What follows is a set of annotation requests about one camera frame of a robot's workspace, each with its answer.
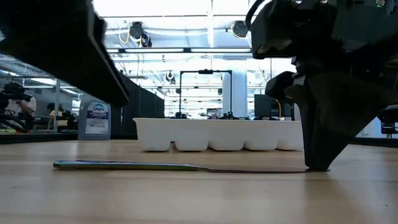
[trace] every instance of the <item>wooden tabletop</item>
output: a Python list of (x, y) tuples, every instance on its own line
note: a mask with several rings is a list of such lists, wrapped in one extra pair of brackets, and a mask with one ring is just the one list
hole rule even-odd
[(398, 223), (398, 149), (348, 146), (328, 173), (61, 171), (58, 159), (302, 167), (302, 152), (141, 152), (135, 141), (0, 145), (0, 223)]

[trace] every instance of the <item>fluorescent light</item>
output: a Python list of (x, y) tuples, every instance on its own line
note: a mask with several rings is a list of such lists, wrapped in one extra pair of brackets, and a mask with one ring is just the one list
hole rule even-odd
[(227, 49), (227, 48), (207, 48), (207, 49), (191, 49), (191, 52), (196, 52), (196, 53), (251, 53), (251, 49), (243, 49), (243, 48), (232, 48), (232, 49)]
[[(179, 96), (168, 96), (167, 98), (179, 98)], [(186, 96), (186, 98), (214, 98), (214, 99), (222, 99), (221, 96)]]
[(80, 100), (72, 100), (72, 107), (80, 107), (80, 103), (81, 103), (81, 101)]
[(214, 28), (213, 25), (209, 25), (207, 28), (207, 42), (209, 47), (214, 47)]
[(145, 29), (145, 32), (150, 33), (150, 34), (156, 34), (156, 35), (167, 35), (167, 36), (182, 36), (182, 37), (191, 37), (191, 36), (198, 36), (198, 35), (203, 35), (207, 34), (207, 31), (176, 31), (176, 30), (164, 30), (164, 31), (157, 31), (157, 30), (151, 30), (151, 29)]
[(24, 86), (24, 88), (54, 88), (54, 86)]
[(108, 53), (119, 53), (118, 49), (106, 49)]
[(33, 81), (48, 84), (48, 85), (55, 85), (57, 82), (50, 78), (32, 78)]
[(265, 90), (265, 86), (248, 86), (248, 89), (250, 90)]
[(129, 32), (129, 29), (107, 30), (107, 31), (105, 31), (105, 35), (125, 34), (127, 32)]
[(68, 90), (68, 89), (62, 89), (62, 91), (65, 91), (67, 93), (74, 94), (74, 95), (78, 95), (79, 94), (79, 93), (77, 93), (75, 91), (71, 91), (71, 90)]
[(138, 49), (126, 49), (128, 53), (166, 53), (166, 52), (184, 52), (184, 49), (168, 49), (168, 48), (138, 48)]
[[(178, 85), (169, 85), (169, 86), (145, 86), (145, 85), (141, 85), (141, 88), (144, 89), (156, 89), (158, 87), (164, 88), (164, 89), (178, 89), (180, 88), (180, 86)], [(190, 86), (182, 86), (181, 89), (219, 89), (222, 88), (223, 86), (194, 86), (194, 85), (190, 85)]]
[(14, 72), (9, 72), (8, 74), (10, 74), (12, 76), (19, 76), (18, 74), (15, 74)]

